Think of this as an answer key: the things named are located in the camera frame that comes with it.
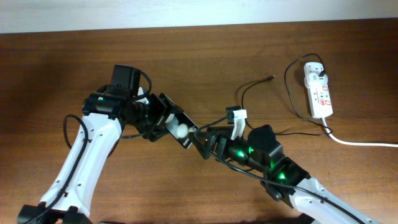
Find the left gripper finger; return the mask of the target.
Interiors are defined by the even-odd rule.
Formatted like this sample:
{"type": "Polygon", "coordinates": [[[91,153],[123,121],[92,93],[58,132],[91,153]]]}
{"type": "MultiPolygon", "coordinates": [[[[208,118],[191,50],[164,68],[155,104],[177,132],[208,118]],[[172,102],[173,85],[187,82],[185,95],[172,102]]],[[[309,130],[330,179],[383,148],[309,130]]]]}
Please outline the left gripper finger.
{"type": "Polygon", "coordinates": [[[166,94],[161,93],[159,98],[162,99],[166,105],[165,115],[169,116],[171,114],[184,113],[184,110],[179,107],[179,105],[175,104],[166,94]]]}
{"type": "Polygon", "coordinates": [[[157,126],[153,132],[150,133],[149,135],[149,140],[150,142],[156,142],[160,138],[162,138],[165,135],[168,135],[170,132],[165,126],[157,126]]]}

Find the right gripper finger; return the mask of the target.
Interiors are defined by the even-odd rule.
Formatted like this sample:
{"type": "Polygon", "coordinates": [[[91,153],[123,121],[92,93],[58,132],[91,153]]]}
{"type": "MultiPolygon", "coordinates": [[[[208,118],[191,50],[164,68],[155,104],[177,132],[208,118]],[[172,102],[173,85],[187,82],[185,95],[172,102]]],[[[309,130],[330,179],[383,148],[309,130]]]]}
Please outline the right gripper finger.
{"type": "Polygon", "coordinates": [[[216,138],[212,132],[190,133],[191,142],[204,159],[209,159],[210,153],[215,150],[216,138]]]}
{"type": "Polygon", "coordinates": [[[233,131],[232,126],[210,126],[206,129],[206,132],[216,132],[216,133],[221,133],[221,132],[231,133],[232,131],[233,131]]]}

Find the black smartphone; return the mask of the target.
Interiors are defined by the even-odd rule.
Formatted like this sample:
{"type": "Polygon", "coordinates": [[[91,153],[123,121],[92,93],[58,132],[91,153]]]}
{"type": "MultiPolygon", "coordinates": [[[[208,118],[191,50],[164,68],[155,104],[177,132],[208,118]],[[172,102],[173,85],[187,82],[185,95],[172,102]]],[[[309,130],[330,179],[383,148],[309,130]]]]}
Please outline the black smartphone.
{"type": "Polygon", "coordinates": [[[188,134],[198,129],[198,126],[185,113],[170,114],[166,119],[165,127],[184,149],[192,145],[188,134]]]}

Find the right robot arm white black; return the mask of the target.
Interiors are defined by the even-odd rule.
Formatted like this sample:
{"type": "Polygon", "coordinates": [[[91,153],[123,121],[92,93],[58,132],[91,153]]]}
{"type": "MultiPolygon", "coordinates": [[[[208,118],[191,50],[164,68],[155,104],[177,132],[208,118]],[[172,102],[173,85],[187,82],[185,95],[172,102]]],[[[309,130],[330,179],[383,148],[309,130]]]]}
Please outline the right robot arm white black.
{"type": "Polygon", "coordinates": [[[291,158],[284,155],[269,125],[247,138],[232,137],[232,128],[207,128],[188,137],[204,159],[214,157],[230,169],[257,179],[275,201],[283,201],[309,223],[376,223],[342,201],[291,158]]]}

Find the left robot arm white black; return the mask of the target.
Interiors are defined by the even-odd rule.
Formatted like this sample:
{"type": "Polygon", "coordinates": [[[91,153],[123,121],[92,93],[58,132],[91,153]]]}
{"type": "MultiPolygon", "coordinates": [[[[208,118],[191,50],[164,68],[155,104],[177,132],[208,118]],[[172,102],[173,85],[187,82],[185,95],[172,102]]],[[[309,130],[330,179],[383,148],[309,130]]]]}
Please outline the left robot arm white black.
{"type": "Polygon", "coordinates": [[[169,133],[166,123],[183,113],[165,94],[140,87],[151,79],[138,68],[115,65],[111,83],[85,99],[80,127],[61,171],[37,206],[24,205],[18,223],[89,223],[91,201],[107,158],[113,153],[125,126],[152,142],[169,133]]]}

